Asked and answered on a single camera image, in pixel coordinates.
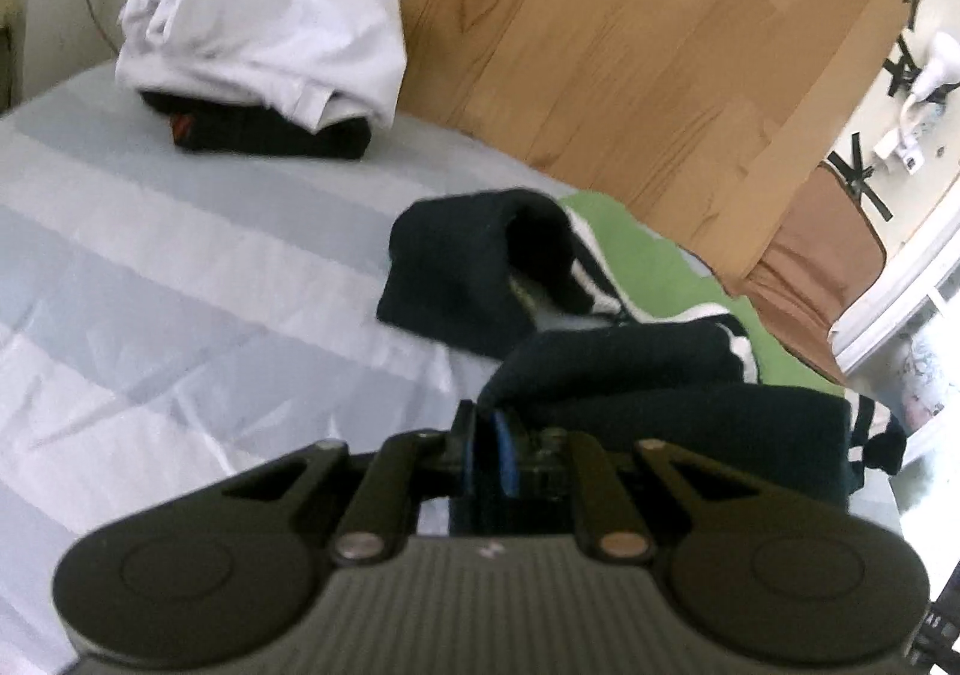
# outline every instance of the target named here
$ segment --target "wooden panel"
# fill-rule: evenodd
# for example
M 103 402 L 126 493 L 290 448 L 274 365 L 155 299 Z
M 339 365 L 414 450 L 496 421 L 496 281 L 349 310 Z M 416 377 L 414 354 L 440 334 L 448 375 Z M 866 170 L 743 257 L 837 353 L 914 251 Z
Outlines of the wooden panel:
M 907 13 L 899 0 L 401 7 L 401 110 L 610 193 L 731 275 L 760 257 Z

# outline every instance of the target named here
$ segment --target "silver screw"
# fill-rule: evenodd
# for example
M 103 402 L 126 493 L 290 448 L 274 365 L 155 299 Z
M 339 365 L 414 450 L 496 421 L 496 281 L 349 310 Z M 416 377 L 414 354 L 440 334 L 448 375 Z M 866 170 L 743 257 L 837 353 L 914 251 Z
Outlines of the silver screw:
M 320 450 L 343 450 L 347 443 L 343 440 L 320 440 L 316 445 Z
M 600 549 L 612 559 L 638 559 L 650 549 L 650 541 L 636 532 L 611 532 L 600 538 Z
M 350 532 L 337 540 L 337 553 L 352 562 L 374 559 L 384 547 L 383 539 L 373 532 Z

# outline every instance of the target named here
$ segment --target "black folded cloth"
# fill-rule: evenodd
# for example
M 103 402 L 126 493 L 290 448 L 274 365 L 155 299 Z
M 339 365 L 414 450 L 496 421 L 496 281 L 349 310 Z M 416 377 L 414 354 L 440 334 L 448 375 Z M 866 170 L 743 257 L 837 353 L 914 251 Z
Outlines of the black folded cloth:
M 550 197 L 506 190 L 416 202 L 390 233 L 390 277 L 376 317 L 421 336 L 503 358 L 536 331 L 512 274 L 566 312 L 593 299 L 574 281 L 570 221 Z
M 186 151 L 356 160 L 370 145 L 370 124 L 362 117 L 312 133 L 265 106 L 234 106 L 149 91 L 140 96 L 154 111 L 170 116 L 174 144 Z
M 611 451 L 664 440 L 846 507 L 856 486 L 847 402 L 745 384 L 722 333 L 699 322 L 548 331 L 506 358 L 477 405 L 510 409 L 532 430 L 587 432 Z

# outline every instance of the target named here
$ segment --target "bed sheet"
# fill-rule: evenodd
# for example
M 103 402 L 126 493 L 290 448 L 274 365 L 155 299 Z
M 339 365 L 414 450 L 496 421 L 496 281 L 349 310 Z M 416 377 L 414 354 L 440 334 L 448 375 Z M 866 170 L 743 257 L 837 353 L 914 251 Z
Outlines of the bed sheet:
M 360 162 L 181 154 L 112 65 L 0 122 L 0 671 L 69 661 L 49 586 L 78 536 L 314 440 L 449 426 L 496 363 L 376 321 L 390 228 L 515 186 L 569 192 L 402 117 Z

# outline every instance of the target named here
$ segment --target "gray stripe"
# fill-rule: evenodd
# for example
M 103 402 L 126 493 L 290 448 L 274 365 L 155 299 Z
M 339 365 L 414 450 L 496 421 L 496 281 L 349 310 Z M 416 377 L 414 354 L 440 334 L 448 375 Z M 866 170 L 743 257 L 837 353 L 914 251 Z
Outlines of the gray stripe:
M 50 439 L 131 402 L 198 421 L 221 442 L 264 457 L 324 436 L 331 419 L 366 450 L 398 430 L 446 424 L 458 394 L 475 395 L 491 368 L 467 363 L 469 390 L 444 395 L 245 322 L 2 207 L 0 248 L 0 320 L 122 395 Z
M 54 568 L 76 537 L 0 483 L 0 630 L 38 667 L 55 671 L 71 648 L 50 599 Z
M 31 103 L 13 122 L 22 134 L 55 151 L 358 272 L 384 274 L 389 266 L 392 217 L 323 192 L 257 158 L 180 154 L 170 143 L 168 125 L 145 107 L 115 116 L 71 94 L 54 93 Z

